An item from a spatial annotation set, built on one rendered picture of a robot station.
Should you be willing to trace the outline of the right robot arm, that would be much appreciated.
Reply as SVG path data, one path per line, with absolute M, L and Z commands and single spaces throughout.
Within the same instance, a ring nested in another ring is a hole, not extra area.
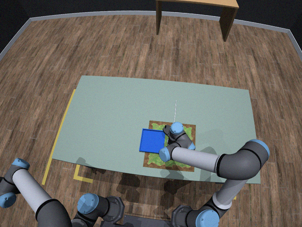
M 196 151 L 180 122 L 171 125 L 170 137 L 176 142 L 160 149 L 159 157 L 162 161 L 173 160 L 227 179 L 200 209 L 180 208 L 174 217 L 175 226 L 218 227 L 220 218 L 229 210 L 232 200 L 269 159 L 268 146 L 261 140 L 252 139 L 234 154 L 216 155 Z

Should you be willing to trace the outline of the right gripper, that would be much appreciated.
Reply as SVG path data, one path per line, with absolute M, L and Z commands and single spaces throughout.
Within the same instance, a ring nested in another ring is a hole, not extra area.
M 165 125 L 165 127 L 163 128 L 163 132 L 169 137 L 169 139 L 168 139 L 169 145 L 176 142 L 175 139 L 170 137 L 170 127 L 171 126 L 169 126 L 169 125 Z

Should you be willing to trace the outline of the green grassy ground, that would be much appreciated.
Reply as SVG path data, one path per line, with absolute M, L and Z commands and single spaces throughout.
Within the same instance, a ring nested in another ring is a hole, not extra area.
M 160 121 L 150 120 L 148 129 L 163 130 L 165 125 L 171 126 L 172 124 L 173 123 L 170 122 L 160 122 Z M 196 125 L 192 125 L 192 124 L 182 124 L 182 125 L 184 127 L 184 131 L 195 145 Z M 167 140 L 168 140 L 168 136 L 165 135 L 164 147 L 168 146 Z M 164 162 L 160 159 L 158 153 L 150 153 L 150 152 L 145 152 L 143 167 L 194 172 L 193 166 L 189 166 L 173 160 Z

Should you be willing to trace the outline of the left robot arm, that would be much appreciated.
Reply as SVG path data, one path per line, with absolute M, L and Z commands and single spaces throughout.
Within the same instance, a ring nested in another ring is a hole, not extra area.
M 52 198 L 28 172 L 30 164 L 16 158 L 4 177 L 0 177 L 0 206 L 8 208 L 16 201 L 18 188 L 35 212 L 38 227 L 93 227 L 98 217 L 114 221 L 121 212 L 121 204 L 114 197 L 86 193 L 78 200 L 77 213 L 70 219 L 65 207 Z

